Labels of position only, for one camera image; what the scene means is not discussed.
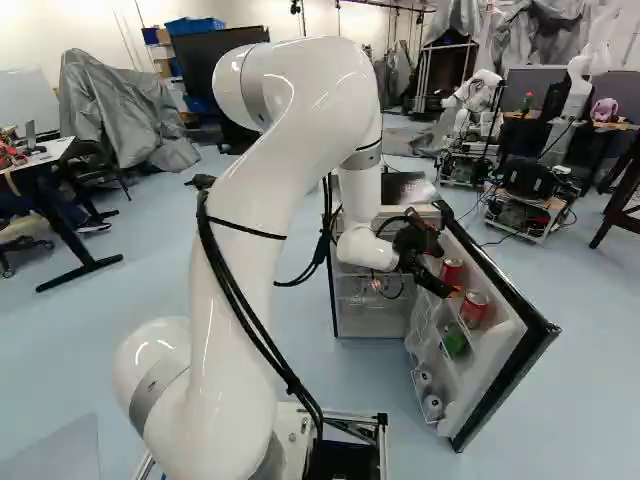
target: white wall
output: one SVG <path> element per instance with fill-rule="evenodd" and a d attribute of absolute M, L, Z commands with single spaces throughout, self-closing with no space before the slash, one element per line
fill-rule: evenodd
<path fill-rule="evenodd" d="M 145 25 L 162 25 L 176 18 L 213 16 L 227 26 L 266 25 L 273 41 L 302 36 L 299 16 L 289 13 L 287 0 L 138 0 Z M 307 35 L 337 35 L 338 13 L 335 0 L 305 0 Z M 371 44 L 374 57 L 381 56 L 387 46 L 389 16 L 391 30 L 395 11 L 387 8 L 342 2 L 341 34 L 362 44 Z M 402 12 L 398 39 L 408 39 L 409 13 Z"/>
<path fill-rule="evenodd" d="M 60 55 L 76 47 L 108 65 L 151 71 L 140 33 L 142 23 L 163 25 L 185 16 L 213 16 L 229 27 L 266 25 L 273 41 L 302 36 L 299 15 L 289 13 L 288 0 L 138 0 L 138 5 L 140 15 L 134 0 L 11 2 L 11 16 L 0 29 L 0 42 L 11 48 L 3 49 L 0 70 L 39 67 L 54 87 Z M 395 11 L 349 2 L 341 5 L 341 34 L 358 44 L 371 44 L 374 58 L 379 58 L 387 46 L 389 26 L 393 31 Z M 305 0 L 305 13 L 307 35 L 338 34 L 335 0 Z M 409 19 L 404 11 L 398 18 L 398 39 L 408 40 Z"/>
<path fill-rule="evenodd" d="M 77 47 L 99 60 L 132 68 L 110 0 L 17 0 L 4 5 L 0 70 L 40 67 L 58 85 L 60 55 Z"/>

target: floor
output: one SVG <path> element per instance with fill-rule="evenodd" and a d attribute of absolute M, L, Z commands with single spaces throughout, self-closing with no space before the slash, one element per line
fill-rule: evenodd
<path fill-rule="evenodd" d="M 182 183 L 195 172 L 221 173 L 232 158 L 203 151 L 181 174 L 150 177 L 100 201 L 121 209 L 111 232 L 87 245 L 95 256 L 125 261 L 90 278 L 36 295 L 34 286 L 73 266 L 60 246 L 34 252 L 11 280 L 0 282 L 0 460 L 60 427 L 95 412 L 103 480 L 130 478 L 143 445 L 116 405 L 113 353 L 136 325 L 187 314 L 187 265 L 195 230 L 195 193 Z M 421 159 L 388 157 L 397 169 L 426 170 Z M 464 213 L 476 195 L 446 189 Z M 394 480 L 521 480 L 631 478 L 640 469 L 640 239 L 614 228 L 598 250 L 587 244 L 607 197 L 580 200 L 578 223 L 543 246 L 507 239 L 487 248 L 542 313 L 563 333 L 462 455 L 421 423 L 400 341 L 336 341 L 322 271 L 296 289 L 274 290 L 273 335 L 323 406 L 386 411 L 392 423 Z M 279 278 L 295 276 L 317 239 L 321 199 L 308 195 L 297 211 Z M 463 223 L 479 241 L 501 238 L 478 216 Z"/>

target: white can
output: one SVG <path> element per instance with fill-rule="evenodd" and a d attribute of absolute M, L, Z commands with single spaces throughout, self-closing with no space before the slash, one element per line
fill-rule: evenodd
<path fill-rule="evenodd" d="M 442 418 L 444 406 L 442 405 L 442 400 L 437 395 L 427 395 L 424 402 L 422 402 L 422 408 L 424 409 L 424 416 L 427 422 L 435 422 Z"/>

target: table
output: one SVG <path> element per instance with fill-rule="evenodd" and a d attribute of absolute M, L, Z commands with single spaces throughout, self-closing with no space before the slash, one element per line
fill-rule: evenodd
<path fill-rule="evenodd" d="M 525 120 L 537 120 L 538 117 L 540 116 L 539 111 L 531 111 L 529 112 L 524 119 Z M 507 112 L 504 113 L 504 118 L 510 118 L 510 119 L 522 119 L 522 113 L 519 112 Z M 605 159 L 605 155 L 607 153 L 607 151 L 609 150 L 609 147 L 611 146 L 615 135 L 615 132 L 638 132 L 640 131 L 640 125 L 634 125 L 631 123 L 611 123 L 611 122 L 574 122 L 574 126 L 576 128 L 581 128 L 584 126 L 588 126 L 588 125 L 593 125 L 593 133 L 596 134 L 604 134 L 605 138 L 604 141 L 602 142 L 602 147 L 600 148 L 600 150 L 598 151 L 598 154 L 596 155 L 595 161 L 593 162 L 593 164 L 591 165 L 591 168 L 589 169 L 589 174 L 587 175 L 587 178 L 584 180 L 584 183 L 582 184 L 582 189 L 580 190 L 580 196 L 584 197 L 589 190 L 591 189 L 591 187 L 594 184 L 594 180 L 596 178 L 596 175 L 598 174 L 598 170 L 600 170 L 600 167 L 602 166 L 602 162 Z"/>
<path fill-rule="evenodd" d="M 36 292 L 44 292 L 45 290 L 49 290 L 51 288 L 57 287 L 64 283 L 70 282 L 71 280 L 75 280 L 83 275 L 88 273 L 95 272 L 109 265 L 113 265 L 114 263 L 118 263 L 122 261 L 124 258 L 122 255 L 113 255 L 111 257 L 94 259 L 89 251 L 86 249 L 82 241 L 78 238 L 75 232 L 67 225 L 65 220 L 60 216 L 58 211 L 53 208 L 47 202 L 46 196 L 43 194 L 40 185 L 43 182 L 41 173 L 45 168 L 51 166 L 52 164 L 58 162 L 60 158 L 67 151 L 71 143 L 75 140 L 75 137 L 64 137 L 57 140 L 50 140 L 47 142 L 38 143 L 39 146 L 46 147 L 47 151 L 44 153 L 39 153 L 37 155 L 33 155 L 29 162 L 21 165 L 21 166 L 13 166 L 6 168 L 4 170 L 0 170 L 0 174 L 4 173 L 12 173 L 20 170 L 30 169 L 33 174 L 29 175 L 27 178 L 30 181 L 30 192 L 29 196 L 35 206 L 40 210 L 42 215 L 49 221 L 51 225 L 51 229 L 60 236 L 60 238 L 69 246 L 71 251 L 74 253 L 76 257 L 80 260 L 82 265 L 78 268 L 75 268 L 67 273 L 64 273 L 48 282 L 45 282 L 36 287 Z M 71 182 L 74 190 L 76 190 L 76 194 L 78 194 L 79 185 L 77 182 Z M 88 213 L 94 218 L 106 218 L 107 216 L 112 216 L 117 214 L 118 212 L 108 212 L 106 214 L 100 214 L 96 211 L 93 204 L 88 206 L 86 202 L 85 207 L 88 210 Z"/>

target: white robotic arm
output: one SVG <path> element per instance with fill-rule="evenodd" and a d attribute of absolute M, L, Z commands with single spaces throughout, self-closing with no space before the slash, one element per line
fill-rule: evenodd
<path fill-rule="evenodd" d="M 442 100 L 444 112 L 433 129 L 431 149 L 439 150 L 446 135 L 453 133 L 457 138 L 469 123 L 470 112 L 486 108 L 495 89 L 503 83 L 502 77 L 489 70 L 478 70 L 464 82 L 453 95 Z"/>
<path fill-rule="evenodd" d="M 380 206 L 380 108 L 371 62 L 354 43 L 323 37 L 240 47 L 219 61 L 213 88 L 231 119 L 264 131 L 210 189 L 206 214 L 267 330 L 294 210 L 337 165 L 348 222 L 340 258 L 412 268 L 369 227 Z M 408 235 L 403 245 L 414 240 Z M 160 319 L 130 335 L 116 355 L 116 394 L 171 480 L 254 478 L 272 442 L 275 375 L 240 326 L 198 237 L 190 280 L 190 322 Z"/>

